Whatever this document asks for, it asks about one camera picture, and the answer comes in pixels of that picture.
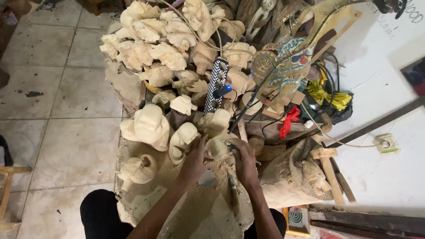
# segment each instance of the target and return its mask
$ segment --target gold frame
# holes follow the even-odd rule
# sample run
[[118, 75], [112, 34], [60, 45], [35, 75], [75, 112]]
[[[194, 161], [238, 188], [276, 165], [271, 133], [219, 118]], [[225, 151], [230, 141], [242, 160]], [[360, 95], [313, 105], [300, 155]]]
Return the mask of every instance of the gold frame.
[[[296, 206], [296, 207], [308, 209], [307, 205], [299, 205], [299, 206]], [[299, 235], [299, 236], [310, 236], [311, 235], [310, 233], [293, 231], [293, 230], [290, 230], [289, 229], [289, 215], [288, 215], [288, 210], [289, 210], [289, 208], [282, 208], [282, 214], [285, 216], [285, 219], [286, 219], [286, 232], [287, 233], [294, 234], [294, 235]], [[308, 230], [310, 232], [311, 228], [310, 228], [310, 214], [309, 213], [307, 213], [307, 217], [308, 217], [308, 222], [309, 222], [309, 224], [308, 224]]]

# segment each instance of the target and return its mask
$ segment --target wall socket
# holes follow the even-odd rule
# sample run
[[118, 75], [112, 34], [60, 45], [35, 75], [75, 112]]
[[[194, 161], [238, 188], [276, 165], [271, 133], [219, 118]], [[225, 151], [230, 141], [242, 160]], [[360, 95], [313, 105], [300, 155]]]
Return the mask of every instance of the wall socket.
[[375, 138], [374, 143], [379, 144], [377, 148], [381, 154], [388, 154], [400, 151], [398, 144], [392, 134], [378, 136]]

